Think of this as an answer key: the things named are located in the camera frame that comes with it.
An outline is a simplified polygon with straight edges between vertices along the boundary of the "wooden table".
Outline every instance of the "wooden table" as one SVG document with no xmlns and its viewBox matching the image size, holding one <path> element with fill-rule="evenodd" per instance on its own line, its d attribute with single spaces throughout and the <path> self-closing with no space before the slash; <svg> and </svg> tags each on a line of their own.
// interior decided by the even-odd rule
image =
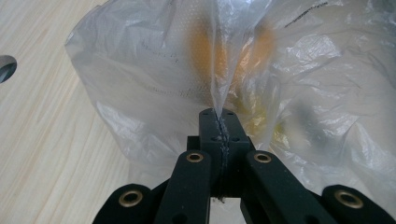
<svg viewBox="0 0 396 224">
<path fill-rule="evenodd" d="M 94 111 L 64 49 L 106 0 L 0 1 L 0 223 L 91 223 L 128 183 L 128 161 Z"/>
</svg>

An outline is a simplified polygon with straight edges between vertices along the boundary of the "white plastic bag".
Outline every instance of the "white plastic bag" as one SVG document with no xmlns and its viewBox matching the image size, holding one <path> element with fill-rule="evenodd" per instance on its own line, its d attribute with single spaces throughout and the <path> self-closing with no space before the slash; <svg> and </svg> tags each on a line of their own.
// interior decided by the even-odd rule
<svg viewBox="0 0 396 224">
<path fill-rule="evenodd" d="M 81 20 L 66 49 L 132 182 L 168 178 L 198 113 L 224 106 L 306 188 L 347 185 L 396 217 L 395 7 L 113 0 Z M 238 210 L 214 201 L 211 223 L 242 223 Z"/>
</svg>

